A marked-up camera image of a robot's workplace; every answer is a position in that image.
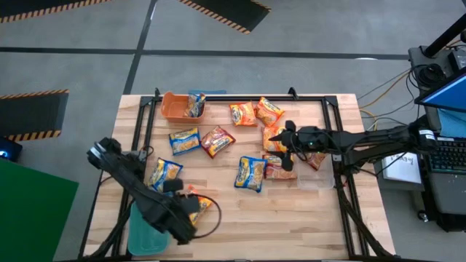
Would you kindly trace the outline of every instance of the desk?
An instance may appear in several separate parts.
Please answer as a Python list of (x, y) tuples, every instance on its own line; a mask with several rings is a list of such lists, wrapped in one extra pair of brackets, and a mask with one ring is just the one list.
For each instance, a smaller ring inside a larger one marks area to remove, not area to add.
[[(355, 95), (336, 95), (343, 128), (350, 132), (363, 131), (363, 123)], [(124, 95), (119, 104), (113, 138), (129, 151), (136, 124), (140, 95)], [(334, 189), (301, 191), (296, 181), (264, 181), (262, 192), (234, 188), (239, 159), (243, 155), (260, 157), (262, 148), (261, 126), (234, 127), (227, 102), (206, 103), (206, 116), (199, 125), (201, 136), (221, 125), (237, 142), (210, 159), (203, 150), (181, 156), (172, 156), (167, 135), (191, 126), (168, 123), (156, 107), (151, 146), (154, 154), (148, 159), (146, 179), (154, 169), (157, 157), (184, 165), (179, 176), (185, 184), (193, 184), (200, 194), (218, 201), (223, 210), (220, 228), (211, 236), (196, 239), (190, 245), (177, 246), (172, 241), (161, 255), (151, 258), (174, 260), (228, 260), (228, 259), (338, 259), (347, 258), (344, 233), (337, 194)], [(298, 127), (315, 125), (324, 128), (323, 112), (316, 102), (274, 102), (285, 110), (278, 124), (293, 120)], [(389, 252), (394, 253), (390, 230), (385, 216), (379, 187), (374, 176), (355, 175), (355, 185), (362, 217), (367, 227)], [(84, 254), (98, 248), (116, 223), (122, 187), (114, 180), (106, 181), (99, 189), (90, 224)], [(211, 229), (217, 219), (215, 208), (210, 208), (198, 222), (201, 232)], [(126, 250), (127, 231), (122, 245)], [(355, 246), (357, 234), (353, 234)]]

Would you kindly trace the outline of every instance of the teal bin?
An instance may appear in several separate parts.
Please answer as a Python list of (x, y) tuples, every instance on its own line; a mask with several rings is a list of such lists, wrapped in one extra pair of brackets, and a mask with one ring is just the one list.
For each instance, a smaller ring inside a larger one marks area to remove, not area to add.
[(143, 219), (136, 203), (131, 205), (128, 250), (133, 255), (156, 255), (167, 249), (170, 234), (160, 233)]

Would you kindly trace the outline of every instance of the computer monitor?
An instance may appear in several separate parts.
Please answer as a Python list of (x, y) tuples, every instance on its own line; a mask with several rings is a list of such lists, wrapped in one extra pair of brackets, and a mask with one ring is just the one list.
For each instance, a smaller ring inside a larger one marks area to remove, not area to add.
[(466, 68), (420, 95), (415, 103), (466, 113)]

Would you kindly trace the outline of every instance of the blue screen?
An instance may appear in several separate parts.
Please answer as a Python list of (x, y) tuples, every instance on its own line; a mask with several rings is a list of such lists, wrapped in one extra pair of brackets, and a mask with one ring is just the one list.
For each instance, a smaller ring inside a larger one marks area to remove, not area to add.
[(428, 95), (422, 102), (466, 110), (466, 74)]

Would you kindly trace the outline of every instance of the orange bowl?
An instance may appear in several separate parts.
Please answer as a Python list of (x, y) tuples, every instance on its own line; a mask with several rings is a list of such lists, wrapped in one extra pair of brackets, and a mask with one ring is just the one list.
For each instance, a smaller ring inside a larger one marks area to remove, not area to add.
[(166, 92), (163, 95), (160, 111), (169, 122), (186, 124), (200, 123), (204, 119), (205, 105), (202, 107), (201, 116), (199, 117), (184, 116), (183, 113), (187, 106), (188, 95), (174, 95), (172, 92)]

